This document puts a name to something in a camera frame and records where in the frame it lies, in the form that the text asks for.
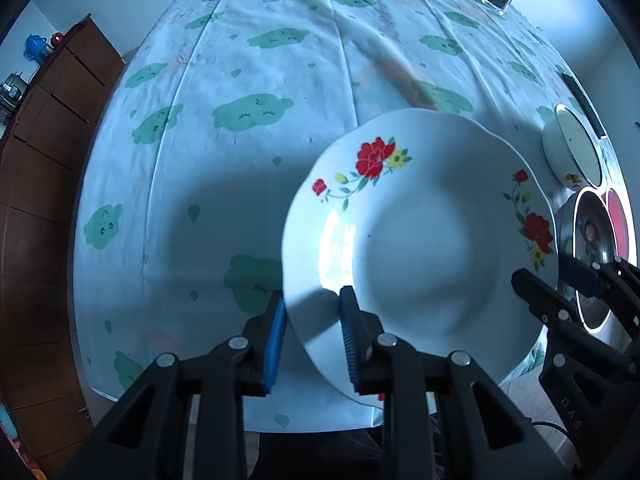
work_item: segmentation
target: tablecloth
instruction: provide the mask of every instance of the tablecloth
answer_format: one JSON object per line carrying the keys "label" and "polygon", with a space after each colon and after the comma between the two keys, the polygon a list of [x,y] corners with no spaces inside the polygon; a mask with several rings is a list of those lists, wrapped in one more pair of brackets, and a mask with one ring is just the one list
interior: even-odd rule
{"label": "tablecloth", "polygon": [[[557,210],[570,192],[542,128],[560,102],[584,119],[559,71],[571,72],[524,16],[481,0],[175,0],[116,86],[84,176],[73,292],[90,386],[117,399],[160,352],[209,352],[262,313],[298,186],[376,115],[478,121],[519,150]],[[543,333],[512,376],[545,346]],[[244,408],[251,431],[381,420],[332,389],[290,327],[273,393]]]}

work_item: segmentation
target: red object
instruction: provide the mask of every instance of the red object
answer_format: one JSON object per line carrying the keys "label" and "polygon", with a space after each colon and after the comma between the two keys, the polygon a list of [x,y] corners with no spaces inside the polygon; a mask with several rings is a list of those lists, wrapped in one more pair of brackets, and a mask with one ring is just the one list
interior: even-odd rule
{"label": "red object", "polygon": [[529,178],[529,175],[527,174],[526,171],[524,170],[518,170],[516,171],[516,173],[513,175],[513,179],[516,182],[524,182],[525,180],[527,180]]}
{"label": "red object", "polygon": [[611,188],[607,191],[607,211],[611,216],[613,232],[616,234],[618,256],[627,260],[629,258],[629,231],[626,226],[625,210],[618,194]]}
{"label": "red object", "polygon": [[62,32],[56,32],[54,34],[51,35],[51,46],[53,48],[56,48],[59,44],[60,41],[65,39],[65,35],[62,34]]}
{"label": "red object", "polygon": [[547,222],[544,217],[536,215],[535,213],[529,213],[522,230],[529,240],[538,244],[538,247],[543,253],[551,254],[549,244],[554,238],[549,232],[549,222]]}
{"label": "red object", "polygon": [[315,194],[320,196],[320,193],[322,193],[326,189],[326,185],[324,184],[324,180],[319,178],[318,180],[316,180],[316,183],[313,184],[312,188],[313,188]]}
{"label": "red object", "polygon": [[385,144],[377,137],[371,144],[365,142],[358,152],[356,170],[362,176],[374,178],[382,171],[382,161],[389,158],[396,148],[396,143]]}

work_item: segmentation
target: screw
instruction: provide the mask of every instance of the screw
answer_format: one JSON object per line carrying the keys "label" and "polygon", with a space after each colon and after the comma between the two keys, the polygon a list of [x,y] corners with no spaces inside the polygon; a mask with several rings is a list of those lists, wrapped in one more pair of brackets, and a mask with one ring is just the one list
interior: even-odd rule
{"label": "screw", "polygon": [[562,354],[554,355],[554,366],[556,368],[562,368],[565,362],[566,362],[566,359]]}
{"label": "screw", "polygon": [[396,346],[398,344],[398,338],[393,334],[390,334],[389,332],[383,332],[382,334],[380,334],[376,338],[376,341],[380,346],[387,347]]}
{"label": "screw", "polygon": [[469,366],[471,364],[471,356],[462,350],[457,350],[451,354],[451,361],[458,366]]}
{"label": "screw", "polygon": [[249,340],[241,335],[237,335],[229,340],[229,346],[234,350],[244,350],[249,346]]}
{"label": "screw", "polygon": [[160,354],[156,359],[156,364],[162,368],[168,368],[175,363],[175,357],[173,354]]}

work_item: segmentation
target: wooden cabinet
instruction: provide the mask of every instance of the wooden cabinet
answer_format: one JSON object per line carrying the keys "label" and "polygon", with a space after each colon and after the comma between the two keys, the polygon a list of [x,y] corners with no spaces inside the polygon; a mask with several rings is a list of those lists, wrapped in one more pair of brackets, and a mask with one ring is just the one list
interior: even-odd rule
{"label": "wooden cabinet", "polygon": [[38,70],[0,142],[0,392],[49,478],[92,430],[70,344],[69,247],[87,151],[123,68],[82,20]]}

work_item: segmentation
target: floral plate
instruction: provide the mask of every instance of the floral plate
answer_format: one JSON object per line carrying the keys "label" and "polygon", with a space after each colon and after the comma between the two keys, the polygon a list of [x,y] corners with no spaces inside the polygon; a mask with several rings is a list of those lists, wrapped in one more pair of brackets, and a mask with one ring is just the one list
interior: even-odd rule
{"label": "floral plate", "polygon": [[525,267],[558,284],[551,208],[511,145],[420,108],[334,142],[296,194],[282,241],[284,298],[321,374],[357,402],[336,294],[353,285],[387,332],[441,356],[463,349],[500,383],[541,323],[511,288]]}

